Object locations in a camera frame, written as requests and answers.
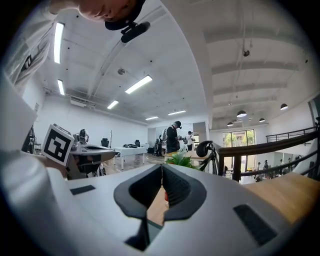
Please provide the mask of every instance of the white ceiling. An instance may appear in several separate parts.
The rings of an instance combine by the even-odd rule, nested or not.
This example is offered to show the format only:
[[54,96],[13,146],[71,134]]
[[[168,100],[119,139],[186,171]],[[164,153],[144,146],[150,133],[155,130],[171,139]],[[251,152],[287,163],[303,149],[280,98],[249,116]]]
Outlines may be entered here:
[[[43,86],[58,91],[61,79],[66,93],[86,100],[88,106],[145,123],[153,116],[159,119],[148,123],[172,119],[168,113],[180,110],[186,113],[177,119],[203,115],[211,98],[213,129],[226,128],[239,110],[248,117],[237,126],[257,125],[260,118],[268,121],[281,114],[282,103],[292,108],[319,89],[307,39],[271,1],[177,0],[170,4],[182,3],[192,14],[188,19],[203,35],[209,57],[206,66],[197,60],[199,49],[190,35],[184,37],[177,25],[182,27],[182,21],[173,10],[167,14],[158,0],[146,1],[137,19],[149,21],[149,31],[127,45],[120,43],[119,31],[108,31],[104,24],[66,10],[57,17],[65,23],[61,64],[53,61],[52,30],[52,51],[38,72]],[[248,57],[242,54],[243,44],[250,51]],[[120,68],[124,75],[118,74]],[[203,69],[212,77],[210,90],[201,77]],[[125,93],[145,75],[153,81],[130,95]],[[119,104],[107,110],[113,100]]]

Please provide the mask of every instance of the potted plant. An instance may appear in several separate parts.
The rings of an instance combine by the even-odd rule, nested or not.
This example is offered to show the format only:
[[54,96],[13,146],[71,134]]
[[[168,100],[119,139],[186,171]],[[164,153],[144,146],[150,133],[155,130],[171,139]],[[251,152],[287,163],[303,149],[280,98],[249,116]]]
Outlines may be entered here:
[[192,165],[191,157],[185,156],[184,152],[182,151],[178,152],[177,154],[173,154],[172,158],[169,158],[167,161],[165,161],[165,163],[177,166],[184,166],[199,171],[199,169],[196,166]]

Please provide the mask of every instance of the black rubber pad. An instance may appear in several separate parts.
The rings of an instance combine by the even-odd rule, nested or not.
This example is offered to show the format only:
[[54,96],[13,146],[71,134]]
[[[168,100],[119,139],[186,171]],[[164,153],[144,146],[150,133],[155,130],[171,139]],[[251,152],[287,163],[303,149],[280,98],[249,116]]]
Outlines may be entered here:
[[250,206],[241,204],[233,209],[259,246],[277,236],[277,233]]
[[70,192],[72,193],[72,195],[79,195],[79,194],[82,194],[82,193],[85,193],[85,192],[88,192],[88,191],[91,191],[91,190],[95,190],[96,188],[92,185],[88,185],[88,186],[82,186],[82,187],[77,187],[77,188],[73,188],[73,189],[70,189]]

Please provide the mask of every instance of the white sleeve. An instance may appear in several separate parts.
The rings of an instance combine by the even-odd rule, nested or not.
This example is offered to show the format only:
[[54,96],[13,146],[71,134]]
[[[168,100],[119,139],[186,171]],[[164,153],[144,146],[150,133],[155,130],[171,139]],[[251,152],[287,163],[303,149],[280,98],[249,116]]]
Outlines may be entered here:
[[[5,72],[22,96],[25,84],[46,60],[50,46],[50,30],[54,25],[56,14],[49,12],[50,1],[39,4],[29,15],[12,40],[6,57]],[[23,69],[29,56],[30,66]]]

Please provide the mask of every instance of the window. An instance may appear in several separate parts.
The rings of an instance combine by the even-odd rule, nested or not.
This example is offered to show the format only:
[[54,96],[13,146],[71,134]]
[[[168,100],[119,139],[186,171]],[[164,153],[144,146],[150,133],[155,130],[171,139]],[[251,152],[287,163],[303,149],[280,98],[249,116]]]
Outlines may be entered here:
[[[223,133],[223,146],[225,148],[232,147],[243,147],[256,144],[256,135],[255,130],[241,130],[233,132],[224,132]],[[234,159],[233,157],[225,157],[224,165],[228,169],[233,169]],[[256,156],[255,155],[244,155],[242,156],[241,161],[241,171],[246,172],[246,170],[253,170],[256,165]]]

